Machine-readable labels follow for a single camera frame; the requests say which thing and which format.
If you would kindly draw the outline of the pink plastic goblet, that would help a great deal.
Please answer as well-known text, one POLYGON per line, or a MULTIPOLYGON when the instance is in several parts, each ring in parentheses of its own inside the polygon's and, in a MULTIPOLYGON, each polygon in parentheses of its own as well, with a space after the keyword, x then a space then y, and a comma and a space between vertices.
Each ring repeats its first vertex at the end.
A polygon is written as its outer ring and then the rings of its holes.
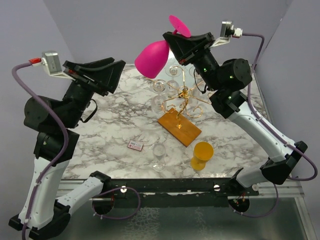
MULTIPOLYGON (((173 34, 191 37, 189 28, 177 16, 170 15, 169 21, 174 28, 173 34)), ((166 65, 169 51, 169 44, 165 40, 153 42, 136 57, 134 65, 144 77, 154 79, 166 65)))

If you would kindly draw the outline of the clear round wine glass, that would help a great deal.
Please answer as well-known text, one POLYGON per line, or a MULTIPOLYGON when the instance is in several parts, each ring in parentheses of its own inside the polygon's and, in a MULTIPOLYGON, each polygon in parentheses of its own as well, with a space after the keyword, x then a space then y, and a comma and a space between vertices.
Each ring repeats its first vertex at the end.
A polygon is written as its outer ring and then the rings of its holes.
POLYGON ((166 94, 169 98, 177 97, 181 92, 177 79, 183 73, 183 70, 180 66, 172 65, 165 68, 165 73, 169 77, 169 80, 166 82, 166 94))

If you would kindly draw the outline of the small clear stemmed glass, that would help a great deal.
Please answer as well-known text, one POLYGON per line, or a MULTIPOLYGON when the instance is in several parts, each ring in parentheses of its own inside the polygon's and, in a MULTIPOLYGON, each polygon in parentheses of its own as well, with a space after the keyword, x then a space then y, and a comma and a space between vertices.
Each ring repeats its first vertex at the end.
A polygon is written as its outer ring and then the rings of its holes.
POLYGON ((162 143, 157 143, 154 145, 152 154, 154 157, 153 168, 155 171, 161 172, 163 171, 167 164, 165 161, 166 157, 166 148, 162 143))

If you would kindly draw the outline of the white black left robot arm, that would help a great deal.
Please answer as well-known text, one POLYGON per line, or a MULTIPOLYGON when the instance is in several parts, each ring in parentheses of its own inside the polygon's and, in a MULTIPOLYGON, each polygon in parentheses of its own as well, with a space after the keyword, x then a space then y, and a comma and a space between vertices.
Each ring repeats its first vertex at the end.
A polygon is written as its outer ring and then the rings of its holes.
POLYGON ((65 61, 58 57, 33 58, 15 66, 12 75, 30 94, 24 107, 24 125, 37 132, 34 170, 28 196, 21 212, 9 225, 22 232, 23 239, 48 240, 61 234, 73 213, 92 197, 106 197, 111 178, 95 171, 80 186, 57 197, 62 176, 73 157, 79 134, 74 129, 86 123, 83 113, 93 95, 115 92, 126 63, 112 57, 88 62, 65 61), (52 77, 71 80, 61 100, 35 94, 18 76, 18 70, 43 66, 52 77))

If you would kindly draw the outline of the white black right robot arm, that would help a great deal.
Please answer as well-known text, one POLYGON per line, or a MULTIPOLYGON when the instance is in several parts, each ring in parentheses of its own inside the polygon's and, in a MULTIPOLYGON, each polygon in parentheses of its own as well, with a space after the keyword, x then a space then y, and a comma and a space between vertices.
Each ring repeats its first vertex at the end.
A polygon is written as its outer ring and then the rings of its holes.
POLYGON ((230 191, 240 196, 257 183, 283 184, 308 146, 285 137, 250 106, 249 96, 241 91, 253 80, 249 62, 233 58, 219 65, 210 50, 215 42, 210 32, 185 37, 168 31, 163 38, 178 63, 192 64, 207 89, 214 92, 209 99, 215 112, 248 133, 268 155, 262 165, 239 169, 230 180, 230 191))

